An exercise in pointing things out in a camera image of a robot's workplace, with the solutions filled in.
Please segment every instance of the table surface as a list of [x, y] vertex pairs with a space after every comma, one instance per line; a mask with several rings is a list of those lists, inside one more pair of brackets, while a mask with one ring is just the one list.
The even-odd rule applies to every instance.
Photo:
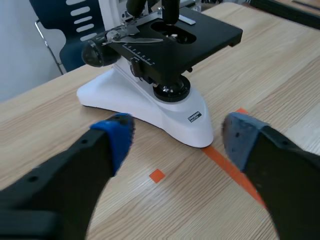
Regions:
[[[204, 96], [212, 146], [220, 126], [245, 108], [298, 145], [320, 153], [320, 32], [233, 3], [205, 14], [243, 29], [242, 42], [186, 74]], [[83, 107], [76, 90], [106, 71], [83, 66], [0, 105], [0, 188], [65, 150], [113, 114]], [[154, 183], [149, 174], [165, 178]], [[89, 239], [276, 239], [267, 211], [200, 149], [136, 120], [132, 149], [97, 205]]]

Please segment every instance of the screw hole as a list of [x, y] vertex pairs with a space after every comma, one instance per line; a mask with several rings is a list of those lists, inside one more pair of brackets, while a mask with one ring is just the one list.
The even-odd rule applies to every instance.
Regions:
[[28, 182], [29, 183], [34, 183], [35, 181], [37, 181], [39, 179], [39, 177], [37, 176], [31, 176], [28, 178]]

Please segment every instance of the black microscope stage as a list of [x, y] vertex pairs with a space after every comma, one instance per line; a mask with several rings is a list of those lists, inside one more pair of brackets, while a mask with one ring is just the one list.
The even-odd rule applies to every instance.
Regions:
[[162, 85], [171, 85], [192, 66], [227, 47], [240, 43], [243, 30], [187, 7], [180, 15], [195, 21], [169, 26], [155, 19], [138, 26], [133, 38], [163, 39], [156, 43], [111, 43], [109, 46], [131, 61], [135, 72]]

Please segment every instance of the chair backrest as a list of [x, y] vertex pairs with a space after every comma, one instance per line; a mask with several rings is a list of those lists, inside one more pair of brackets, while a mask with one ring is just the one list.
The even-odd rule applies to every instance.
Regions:
[[105, 30], [99, 0], [29, 0], [46, 29], [59, 29], [66, 38], [60, 52], [67, 72], [82, 65], [86, 40]]

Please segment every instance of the orange tape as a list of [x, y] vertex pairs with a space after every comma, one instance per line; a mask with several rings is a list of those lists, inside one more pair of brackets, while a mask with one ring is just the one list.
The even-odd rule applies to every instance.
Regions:
[[[243, 108], [239, 108], [236, 112], [248, 114], [248, 112]], [[212, 146], [202, 148], [202, 151], [216, 164], [218, 164], [218, 166], [222, 168], [238, 185], [243, 187], [243, 189], [246, 190], [256, 201], [266, 207], [255, 187], [251, 184], [246, 175], [240, 172], [235, 165], [233, 165], [228, 159], [225, 159], [225, 157]]]
[[149, 177], [157, 184], [165, 177], [165, 174], [157, 168]]

